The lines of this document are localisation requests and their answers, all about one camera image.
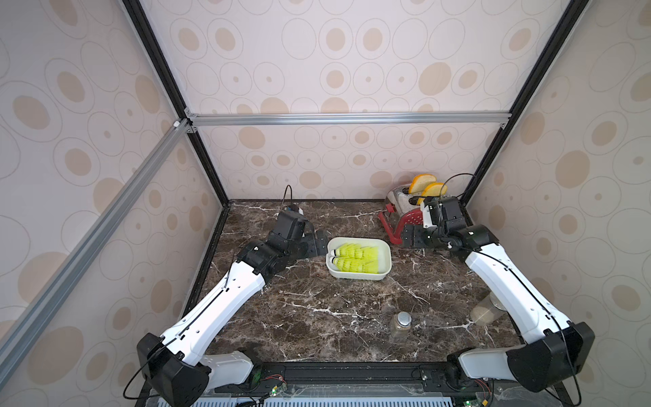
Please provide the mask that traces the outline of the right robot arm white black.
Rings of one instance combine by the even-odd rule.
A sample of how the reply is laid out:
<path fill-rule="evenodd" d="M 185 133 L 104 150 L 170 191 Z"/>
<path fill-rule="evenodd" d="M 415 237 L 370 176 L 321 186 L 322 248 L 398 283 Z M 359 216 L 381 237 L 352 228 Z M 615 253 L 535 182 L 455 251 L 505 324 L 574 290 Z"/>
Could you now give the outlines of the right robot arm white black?
<path fill-rule="evenodd" d="M 511 348 L 451 354 L 455 380 L 506 380 L 538 393 L 581 372 L 593 346 L 593 330 L 584 322 L 572 322 L 552 305 L 518 269 L 498 238 L 474 223 L 456 197 L 413 196 L 405 203 L 390 203 L 387 209 L 399 216 L 395 244 L 447 249 L 463 259 L 503 305 L 522 340 Z"/>

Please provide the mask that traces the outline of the yellow shuttlecock two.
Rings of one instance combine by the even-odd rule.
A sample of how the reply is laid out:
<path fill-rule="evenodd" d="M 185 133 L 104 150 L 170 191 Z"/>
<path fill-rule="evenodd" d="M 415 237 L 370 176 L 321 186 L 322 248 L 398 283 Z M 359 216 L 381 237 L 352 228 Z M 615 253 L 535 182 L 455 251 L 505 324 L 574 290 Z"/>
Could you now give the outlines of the yellow shuttlecock two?
<path fill-rule="evenodd" d="M 378 259 L 378 247 L 363 246 L 361 244 L 346 243 L 334 249 L 333 256 L 344 259 L 362 259 L 375 261 Z"/>

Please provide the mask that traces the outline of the yellow shuttlecock seven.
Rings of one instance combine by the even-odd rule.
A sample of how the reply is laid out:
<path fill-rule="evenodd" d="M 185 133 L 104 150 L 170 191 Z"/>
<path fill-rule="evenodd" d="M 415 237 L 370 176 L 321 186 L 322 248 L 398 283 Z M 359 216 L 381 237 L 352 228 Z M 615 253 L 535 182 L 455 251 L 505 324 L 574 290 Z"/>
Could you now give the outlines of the yellow shuttlecock seven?
<path fill-rule="evenodd" d="M 333 258 L 333 266 L 342 272 L 347 273 L 362 273 L 362 274 L 378 274 L 379 266 L 378 261 L 368 261 L 362 259 L 344 259 L 344 258 Z"/>

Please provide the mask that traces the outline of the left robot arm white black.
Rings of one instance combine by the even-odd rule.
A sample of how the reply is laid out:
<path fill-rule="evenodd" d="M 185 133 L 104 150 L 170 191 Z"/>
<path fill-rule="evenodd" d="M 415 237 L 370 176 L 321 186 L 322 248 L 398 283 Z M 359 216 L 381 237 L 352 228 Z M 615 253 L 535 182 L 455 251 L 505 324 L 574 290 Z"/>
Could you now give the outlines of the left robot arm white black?
<path fill-rule="evenodd" d="M 236 253 L 220 282 L 161 335 L 145 334 L 137 344 L 139 373 L 171 406 L 193 405 L 206 391 L 245 383 L 254 370 L 240 351 L 208 355 L 218 333 L 272 278 L 302 259 L 327 254 L 331 235 L 316 229 L 298 206 L 282 210 L 264 240 Z"/>

